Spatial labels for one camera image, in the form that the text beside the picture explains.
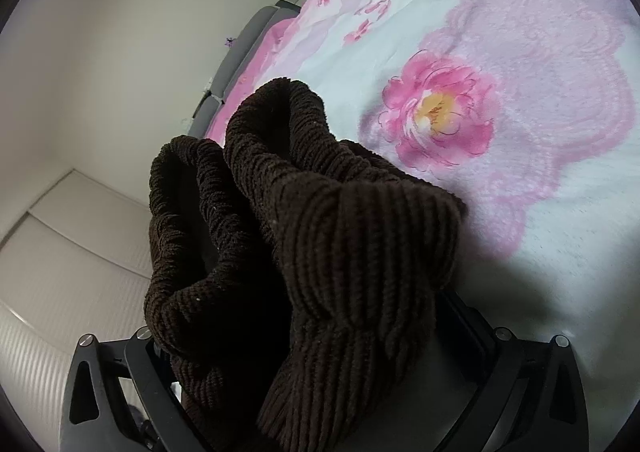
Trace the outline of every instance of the bedsheet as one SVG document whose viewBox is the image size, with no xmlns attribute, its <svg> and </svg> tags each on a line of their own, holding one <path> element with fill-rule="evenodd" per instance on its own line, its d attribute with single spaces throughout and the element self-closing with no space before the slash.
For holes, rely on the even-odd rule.
<svg viewBox="0 0 640 452">
<path fill-rule="evenodd" d="M 462 197 L 459 293 L 519 337 L 572 341 L 591 449 L 603 450 L 640 398 L 640 19 L 629 0 L 308 0 L 277 27 L 208 137 L 223 143 L 238 104 L 288 76 L 324 99 L 338 139 Z M 417 373 L 424 388 L 405 390 L 413 401 L 398 398 L 354 443 L 397 446 L 416 411 L 434 421 L 416 446 L 437 442 L 466 387 L 427 386 L 449 374 L 436 355 Z"/>
</svg>

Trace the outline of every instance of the brown corduroy fabric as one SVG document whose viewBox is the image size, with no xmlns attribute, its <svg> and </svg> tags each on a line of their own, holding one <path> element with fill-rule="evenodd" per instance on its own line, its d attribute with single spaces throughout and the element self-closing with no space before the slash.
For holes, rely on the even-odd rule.
<svg viewBox="0 0 640 452">
<path fill-rule="evenodd" d="M 239 438 L 243 450 L 277 450 L 254 421 L 287 354 L 290 305 L 248 203 L 220 147 L 187 136 L 162 148 L 150 189 L 145 318 L 172 355 L 187 414 L 215 450 L 236 447 Z M 203 258 L 203 241 L 217 250 L 217 262 Z"/>
<path fill-rule="evenodd" d="M 270 230 L 292 305 L 290 352 L 258 427 L 330 450 L 415 364 L 450 278 L 464 206 L 326 127 L 321 99 L 274 80 L 226 131 L 234 181 Z"/>
</svg>

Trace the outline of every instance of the wall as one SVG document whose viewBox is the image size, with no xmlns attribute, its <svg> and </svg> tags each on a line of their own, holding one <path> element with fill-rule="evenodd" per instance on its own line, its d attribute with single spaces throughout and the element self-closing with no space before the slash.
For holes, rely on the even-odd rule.
<svg viewBox="0 0 640 452">
<path fill-rule="evenodd" d="M 225 37 L 276 1 L 61 0 L 84 9 L 77 34 L 67 35 L 54 97 L 56 152 L 146 202 L 151 161 L 184 131 L 226 53 Z"/>
</svg>

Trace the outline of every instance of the ribbed brown fabric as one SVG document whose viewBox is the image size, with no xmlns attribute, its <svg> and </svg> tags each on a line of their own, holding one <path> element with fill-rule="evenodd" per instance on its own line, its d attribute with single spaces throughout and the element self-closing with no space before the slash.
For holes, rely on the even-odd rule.
<svg viewBox="0 0 640 452">
<path fill-rule="evenodd" d="M 271 230 L 290 352 L 258 416 L 284 450 L 331 449 L 415 364 L 449 279 L 462 203 L 328 132 L 321 99 L 274 80 L 239 107 L 225 160 Z"/>
<path fill-rule="evenodd" d="M 195 200 L 185 195 L 190 185 L 197 186 Z M 236 446 L 239 437 L 247 450 L 277 450 L 254 421 L 287 354 L 290 305 L 248 203 L 220 147 L 186 136 L 162 148 L 150 189 L 153 275 L 145 317 L 172 355 L 183 405 L 215 450 Z M 208 228 L 204 241 L 193 202 Z M 217 262 L 202 254 L 207 243 Z M 207 260 L 214 263 L 208 275 Z"/>
</svg>

